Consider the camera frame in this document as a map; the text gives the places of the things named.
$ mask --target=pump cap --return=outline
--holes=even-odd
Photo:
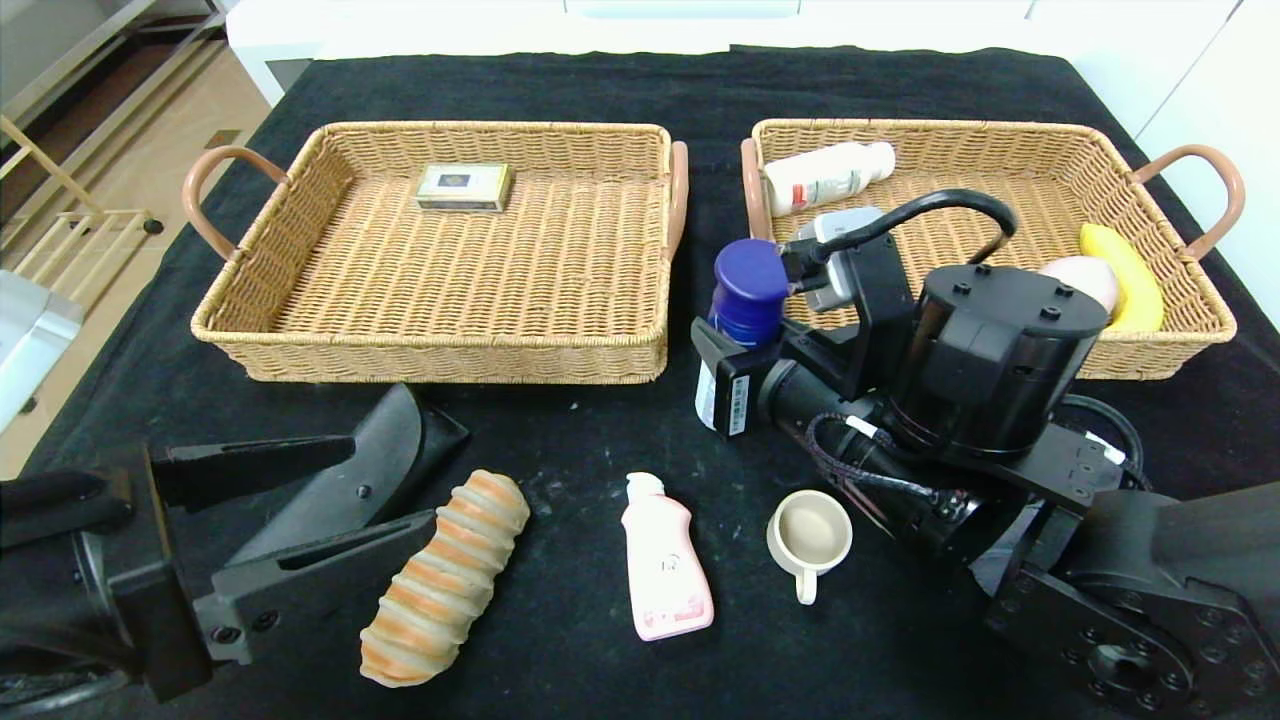
[[[667,495],[667,488],[653,473],[627,473],[627,502],[650,495]]]

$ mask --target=ceramic cup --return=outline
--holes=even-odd
[[[854,524],[838,500],[803,489],[778,503],[769,518],[765,541],[773,561],[796,577],[796,600],[813,605],[818,575],[840,565],[854,546]]]

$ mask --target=blue bottle cap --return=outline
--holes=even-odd
[[[777,246],[765,240],[736,240],[716,256],[712,325],[740,345],[772,342],[782,322],[787,274]]]

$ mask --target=black tablecloth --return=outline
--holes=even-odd
[[[773,117],[1082,123],[1108,135],[1130,165],[1144,161],[1068,63],[1005,50],[312,64],[250,142],[280,165],[312,129],[335,120],[646,122],[687,141],[692,196],[672,278],[669,365],[639,387],[424,388],[475,437],[419,505],[442,503],[470,469],[484,466],[517,478],[535,509],[461,659],[429,684],[389,691],[356,673],[356,635],[374,614],[380,580],[321,625],[282,623],[278,632],[293,633],[288,650],[224,667],[168,705],[132,688],[67,715],[1112,716],[984,630],[984,598],[972,580],[925,573],[860,518],[854,552],[823,578],[813,607],[795,602],[790,578],[769,560],[765,521],[787,492],[814,484],[810,462],[780,434],[726,443],[701,428],[691,409],[696,357],[686,328],[708,305],[716,252],[746,234],[739,141]],[[1157,179],[1151,190],[1179,232],[1196,237],[1167,187]],[[238,165],[205,208],[238,237],[269,191],[265,178]],[[1171,380],[1076,386],[1133,419],[1151,477],[1181,498],[1272,479],[1280,465],[1280,340],[1216,254],[1204,265],[1239,319],[1234,342],[1204,351]],[[355,425],[384,386],[256,383],[192,338],[188,320],[219,266],[189,228],[178,237],[28,470],[90,462],[140,441],[188,445]],[[660,475],[694,512],[694,542],[717,602],[708,630],[654,644],[635,637],[618,525],[623,473],[635,469]],[[198,575],[225,561],[285,495],[175,518],[187,570]],[[1277,708],[1238,717],[1274,717]]]

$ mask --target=basket handle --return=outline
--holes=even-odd
[[[746,197],[746,223],[751,237],[773,240],[773,223],[769,220],[769,205],[764,199],[764,183],[760,181],[760,156],[755,151],[755,140],[742,141],[742,195]]]
[[[236,246],[232,241],[227,240],[209,218],[205,217],[205,211],[200,209],[200,190],[204,187],[205,181],[209,179],[209,173],[214,172],[223,160],[229,160],[232,158],[243,158],[248,160],[255,168],[262,170],[266,177],[274,179],[278,183],[287,183],[289,176],[278,168],[274,163],[266,158],[259,155],[257,152],[243,147],[239,145],[221,145],[214,147],[212,150],[205,151],[204,155],[196,159],[196,164],[187,170],[187,179],[182,181],[182,208],[187,211],[187,219],[191,220],[191,227],[196,228],[200,237],[205,238],[205,242],[214,249],[214,252],[223,256],[224,260],[232,259],[232,252],[236,251]]]
[[[667,218],[667,260],[676,256],[689,213],[689,145],[671,143],[671,217]]]
[[[1219,177],[1226,184],[1226,211],[1222,213],[1222,219],[1215,223],[1197,241],[1188,243],[1183,251],[1199,260],[1213,249],[1217,241],[1222,240],[1222,236],[1226,234],[1226,231],[1231,229],[1235,220],[1240,219],[1240,213],[1244,210],[1244,178],[1240,177],[1240,170],[1235,168],[1235,163],[1229,160],[1226,155],[1222,155],[1221,151],[1207,145],[1183,145],[1134,170],[1129,176],[1129,179],[1144,183],[1158,176],[1174,160],[1185,158],[1187,155],[1196,155],[1197,158],[1208,160],[1208,164],[1213,165],[1213,169],[1217,170]]]

